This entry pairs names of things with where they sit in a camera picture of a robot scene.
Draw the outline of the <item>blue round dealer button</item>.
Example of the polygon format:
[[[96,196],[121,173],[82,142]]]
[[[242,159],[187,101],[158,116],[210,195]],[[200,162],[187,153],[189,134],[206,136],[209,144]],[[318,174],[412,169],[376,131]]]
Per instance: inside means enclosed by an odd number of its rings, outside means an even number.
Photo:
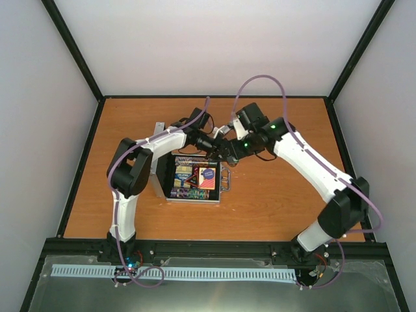
[[[214,168],[202,168],[200,170],[201,178],[205,180],[211,180],[215,178],[215,169]]]

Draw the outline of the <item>red playing card box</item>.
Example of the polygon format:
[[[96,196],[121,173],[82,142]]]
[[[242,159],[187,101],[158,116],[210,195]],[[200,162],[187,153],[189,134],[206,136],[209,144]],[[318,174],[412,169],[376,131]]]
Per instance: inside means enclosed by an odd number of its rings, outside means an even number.
[[[216,188],[216,169],[215,169],[215,178],[211,180],[203,180],[200,171],[198,174],[198,182],[199,182],[199,188],[203,190],[214,190]]]

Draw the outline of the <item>red triangular dealer marker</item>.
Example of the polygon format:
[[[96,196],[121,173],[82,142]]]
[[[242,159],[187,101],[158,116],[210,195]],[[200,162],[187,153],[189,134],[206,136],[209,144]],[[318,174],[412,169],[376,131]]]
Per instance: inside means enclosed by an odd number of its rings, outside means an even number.
[[[199,188],[198,175],[193,174],[189,178],[187,178],[184,181],[184,187],[190,188],[190,189],[198,189]]]

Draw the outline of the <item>aluminium poker case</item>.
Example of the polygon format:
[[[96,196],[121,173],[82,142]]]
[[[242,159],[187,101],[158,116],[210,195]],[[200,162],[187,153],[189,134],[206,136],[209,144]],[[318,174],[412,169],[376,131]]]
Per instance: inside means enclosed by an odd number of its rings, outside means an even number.
[[[170,152],[152,162],[149,182],[157,197],[171,202],[219,203],[231,189],[231,172],[197,153]]]

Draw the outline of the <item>blue gold playing card box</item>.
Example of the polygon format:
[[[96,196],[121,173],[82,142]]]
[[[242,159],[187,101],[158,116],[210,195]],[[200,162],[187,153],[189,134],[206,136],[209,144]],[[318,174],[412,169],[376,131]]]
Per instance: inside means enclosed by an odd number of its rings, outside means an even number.
[[[190,188],[190,183],[187,179],[193,174],[193,168],[191,166],[177,166],[175,168],[174,187],[177,188]]]

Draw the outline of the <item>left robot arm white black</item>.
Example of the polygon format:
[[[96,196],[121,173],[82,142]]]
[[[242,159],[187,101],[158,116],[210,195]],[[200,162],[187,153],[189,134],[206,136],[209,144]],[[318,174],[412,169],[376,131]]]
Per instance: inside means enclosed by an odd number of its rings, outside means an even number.
[[[120,141],[107,170],[107,183],[113,198],[107,241],[120,261],[129,261],[135,254],[137,202],[150,179],[152,164],[176,149],[196,146],[198,139],[209,138],[211,133],[204,131],[207,124],[213,132],[213,117],[206,108],[195,108],[188,118],[164,126],[150,137]]]

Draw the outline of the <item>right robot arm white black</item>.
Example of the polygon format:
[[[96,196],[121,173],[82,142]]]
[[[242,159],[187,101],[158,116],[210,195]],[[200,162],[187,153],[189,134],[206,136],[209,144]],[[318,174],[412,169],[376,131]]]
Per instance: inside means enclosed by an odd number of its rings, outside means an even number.
[[[233,149],[238,156],[267,150],[296,169],[326,204],[317,219],[292,240],[295,261],[304,263],[317,248],[341,238],[366,217],[368,182],[362,177],[354,179],[329,163],[284,118],[269,121],[260,117],[248,122],[234,117],[231,126],[237,135]]]

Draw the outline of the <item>red dice row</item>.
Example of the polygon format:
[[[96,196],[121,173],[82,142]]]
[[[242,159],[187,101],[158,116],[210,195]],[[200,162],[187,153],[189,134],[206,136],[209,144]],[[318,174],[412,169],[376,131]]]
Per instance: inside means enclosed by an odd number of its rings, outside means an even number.
[[[192,173],[194,175],[198,175],[199,174],[199,171],[200,171],[200,168],[198,166],[195,166],[195,167],[192,168]]]

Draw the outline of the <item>upper poker chip row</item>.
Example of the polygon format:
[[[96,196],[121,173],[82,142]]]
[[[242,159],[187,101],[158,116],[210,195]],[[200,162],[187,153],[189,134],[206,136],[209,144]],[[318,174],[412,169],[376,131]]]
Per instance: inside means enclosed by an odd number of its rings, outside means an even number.
[[[203,157],[177,156],[175,158],[175,165],[176,166],[212,166],[212,165],[215,165],[215,163]]]

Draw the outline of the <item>poker chip row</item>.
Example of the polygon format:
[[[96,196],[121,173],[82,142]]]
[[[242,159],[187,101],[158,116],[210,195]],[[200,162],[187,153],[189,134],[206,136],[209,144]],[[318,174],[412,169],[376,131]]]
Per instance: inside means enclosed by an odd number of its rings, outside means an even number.
[[[170,197],[188,200],[208,200],[209,191],[198,188],[173,188],[170,191]]]
[[[175,165],[176,166],[212,166],[212,165],[215,165],[215,163],[203,157],[177,156],[175,158]]]

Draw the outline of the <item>lower poker chip row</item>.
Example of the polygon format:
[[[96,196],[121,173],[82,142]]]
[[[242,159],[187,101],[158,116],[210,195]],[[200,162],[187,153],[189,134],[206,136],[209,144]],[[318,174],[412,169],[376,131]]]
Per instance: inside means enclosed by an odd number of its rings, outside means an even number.
[[[170,197],[188,200],[208,200],[209,191],[198,188],[173,188],[170,191]]]

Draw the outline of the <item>green led circuit board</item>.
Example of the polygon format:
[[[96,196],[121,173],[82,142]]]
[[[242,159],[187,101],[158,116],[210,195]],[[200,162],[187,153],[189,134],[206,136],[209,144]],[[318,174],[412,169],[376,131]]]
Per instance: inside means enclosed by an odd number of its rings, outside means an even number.
[[[133,252],[132,255],[125,258],[125,264],[128,270],[138,270],[144,263],[143,255],[140,251]]]

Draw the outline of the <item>black table edge frame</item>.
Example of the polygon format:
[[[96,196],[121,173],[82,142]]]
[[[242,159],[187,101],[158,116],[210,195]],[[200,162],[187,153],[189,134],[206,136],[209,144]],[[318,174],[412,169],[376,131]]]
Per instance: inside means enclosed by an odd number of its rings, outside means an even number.
[[[187,117],[203,96],[107,96],[97,106],[58,229],[65,239],[103,239],[112,222],[107,168],[121,139],[152,135],[155,124]],[[335,109],[326,97],[290,97],[289,121],[333,165],[353,174]],[[266,153],[231,170],[218,203],[172,203],[147,186],[138,200],[136,235],[150,240],[289,241],[321,212],[315,189]]]

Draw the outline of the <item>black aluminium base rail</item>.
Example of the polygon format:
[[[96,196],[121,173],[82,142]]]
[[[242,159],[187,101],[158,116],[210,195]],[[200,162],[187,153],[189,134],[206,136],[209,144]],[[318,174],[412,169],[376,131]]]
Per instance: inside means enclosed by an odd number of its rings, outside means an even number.
[[[235,241],[193,241],[193,240],[136,240],[122,249],[125,260],[137,257],[145,263],[161,265],[170,258],[202,259],[254,259],[266,260],[273,265],[308,267],[317,264],[328,253],[330,260],[381,260],[391,265],[392,260],[385,243],[343,242],[341,247],[331,243],[321,246],[300,259],[291,253],[289,242],[235,242]],[[105,239],[57,239],[45,241],[41,256],[48,255],[92,255],[101,262],[120,263],[120,256],[114,243]]]

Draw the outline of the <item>right black frame post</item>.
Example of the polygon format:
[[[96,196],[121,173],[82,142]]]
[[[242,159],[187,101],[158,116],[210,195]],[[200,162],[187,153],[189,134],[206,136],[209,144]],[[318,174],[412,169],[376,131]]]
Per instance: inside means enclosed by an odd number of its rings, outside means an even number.
[[[329,93],[327,106],[333,105],[335,103],[335,100],[343,90],[355,67],[358,65],[360,59],[366,52],[368,46],[372,42],[372,39],[378,32],[378,29],[380,28],[394,3],[395,0],[380,1],[377,9],[372,15],[372,18],[370,19],[358,43],[356,44],[351,56],[346,62],[340,76],[336,80],[331,92]]]

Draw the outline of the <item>black frame post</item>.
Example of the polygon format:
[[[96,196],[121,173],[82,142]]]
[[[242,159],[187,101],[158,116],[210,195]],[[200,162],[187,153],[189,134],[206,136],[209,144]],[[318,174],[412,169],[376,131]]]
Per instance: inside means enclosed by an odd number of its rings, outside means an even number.
[[[60,37],[62,38],[63,42],[65,43],[68,51],[70,52],[73,60],[75,61],[78,69],[80,70],[85,82],[87,83],[90,91],[92,92],[95,99],[100,102],[104,95],[102,94],[96,80],[88,64],[86,63],[81,50],[79,49],[77,42],[75,41],[67,23],[65,22],[60,10],[53,0],[41,0],[46,12],[48,13],[51,21],[53,22],[55,28],[57,29]]]
[[[351,56],[346,62],[340,76],[336,80],[331,92],[329,93],[327,106],[333,105],[335,103],[335,100],[343,90],[355,67],[358,65],[360,59],[366,52],[368,46],[372,42],[372,39],[378,32],[378,29],[380,28],[394,3],[395,0],[380,1],[377,9],[372,15],[372,18],[370,19],[358,43],[356,44]]]

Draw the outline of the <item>left black frame post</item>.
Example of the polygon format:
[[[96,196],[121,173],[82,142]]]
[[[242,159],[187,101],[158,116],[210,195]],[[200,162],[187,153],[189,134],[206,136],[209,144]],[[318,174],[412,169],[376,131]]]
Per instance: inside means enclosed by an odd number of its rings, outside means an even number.
[[[46,12],[48,13],[51,21],[53,22],[55,28],[57,29],[60,37],[62,38],[63,42],[65,43],[68,51],[70,52],[73,60],[75,61],[78,69],[80,70],[85,82],[87,83],[90,91],[92,92],[95,99],[100,102],[104,95],[102,94],[96,80],[88,64],[86,63],[81,50],[79,49],[77,42],[75,41],[67,23],[65,22],[60,10],[53,0],[41,0]]]

